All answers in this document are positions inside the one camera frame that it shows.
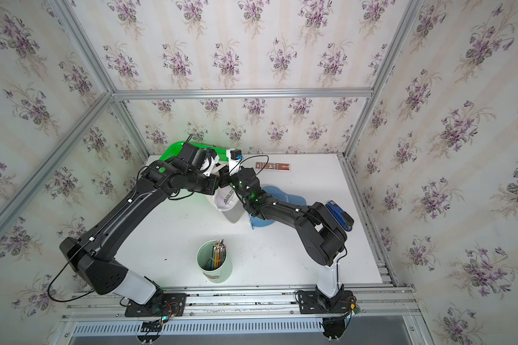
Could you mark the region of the white baseball cap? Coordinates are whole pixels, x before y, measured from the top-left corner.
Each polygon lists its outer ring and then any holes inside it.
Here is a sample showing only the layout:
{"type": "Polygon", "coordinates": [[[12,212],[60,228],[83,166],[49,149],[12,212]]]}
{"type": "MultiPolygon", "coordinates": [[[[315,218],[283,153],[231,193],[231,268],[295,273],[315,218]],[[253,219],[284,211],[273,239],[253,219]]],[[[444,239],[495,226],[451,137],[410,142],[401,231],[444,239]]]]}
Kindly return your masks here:
{"type": "Polygon", "coordinates": [[[211,198],[213,206],[231,224],[236,224],[243,217],[245,210],[236,192],[230,186],[218,188],[211,198]]]}

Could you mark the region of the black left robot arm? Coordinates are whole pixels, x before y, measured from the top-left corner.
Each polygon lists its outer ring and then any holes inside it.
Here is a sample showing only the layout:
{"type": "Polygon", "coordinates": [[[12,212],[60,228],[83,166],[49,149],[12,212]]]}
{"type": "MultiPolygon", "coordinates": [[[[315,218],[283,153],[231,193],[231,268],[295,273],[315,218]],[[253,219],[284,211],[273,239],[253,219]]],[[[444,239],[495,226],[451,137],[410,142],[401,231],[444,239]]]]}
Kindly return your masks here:
{"type": "Polygon", "coordinates": [[[177,155],[164,155],[145,166],[128,194],[93,228],[79,238],[68,237],[60,251],[69,267],[99,295],[114,293],[141,306],[158,303],[160,288],[116,261],[124,241],[155,207],[179,201],[182,190],[214,195],[219,182],[216,165],[227,151],[183,142],[177,155]]]}

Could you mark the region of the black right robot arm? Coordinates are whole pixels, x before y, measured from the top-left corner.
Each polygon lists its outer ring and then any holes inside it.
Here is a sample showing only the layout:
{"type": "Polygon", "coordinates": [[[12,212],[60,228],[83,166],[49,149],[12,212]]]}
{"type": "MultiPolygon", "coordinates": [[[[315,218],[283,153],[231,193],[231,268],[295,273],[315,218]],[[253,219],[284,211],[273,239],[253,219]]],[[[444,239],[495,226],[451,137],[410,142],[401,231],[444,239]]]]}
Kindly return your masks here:
{"type": "Polygon", "coordinates": [[[344,298],[340,283],[337,256],[346,254],[345,227],[329,208],[316,202],[310,206],[282,201],[266,192],[252,168],[221,169],[220,186],[231,187],[249,216],[265,221],[275,221],[296,230],[306,253],[325,272],[319,275],[317,298],[326,306],[334,306],[344,298]]]}

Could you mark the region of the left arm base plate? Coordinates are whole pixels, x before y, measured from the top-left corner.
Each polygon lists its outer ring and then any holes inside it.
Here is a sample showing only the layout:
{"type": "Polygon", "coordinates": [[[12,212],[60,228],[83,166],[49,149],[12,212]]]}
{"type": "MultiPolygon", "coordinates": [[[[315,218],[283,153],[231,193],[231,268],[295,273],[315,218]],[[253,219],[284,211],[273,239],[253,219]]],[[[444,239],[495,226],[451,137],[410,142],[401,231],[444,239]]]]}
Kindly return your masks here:
{"type": "Polygon", "coordinates": [[[125,317],[182,316],[186,304],[185,293],[156,293],[146,304],[140,305],[130,300],[125,309],[125,317]]]}

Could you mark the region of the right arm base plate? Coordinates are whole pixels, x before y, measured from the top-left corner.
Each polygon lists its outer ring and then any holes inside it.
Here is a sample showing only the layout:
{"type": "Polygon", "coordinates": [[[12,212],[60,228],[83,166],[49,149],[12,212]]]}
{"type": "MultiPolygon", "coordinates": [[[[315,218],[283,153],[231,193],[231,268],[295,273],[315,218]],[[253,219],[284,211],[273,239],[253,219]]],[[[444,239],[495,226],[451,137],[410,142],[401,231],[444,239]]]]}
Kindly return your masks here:
{"type": "Polygon", "coordinates": [[[360,313],[357,298],[351,290],[344,287],[331,298],[325,296],[319,289],[298,290],[294,298],[301,314],[348,314],[360,313]]]}

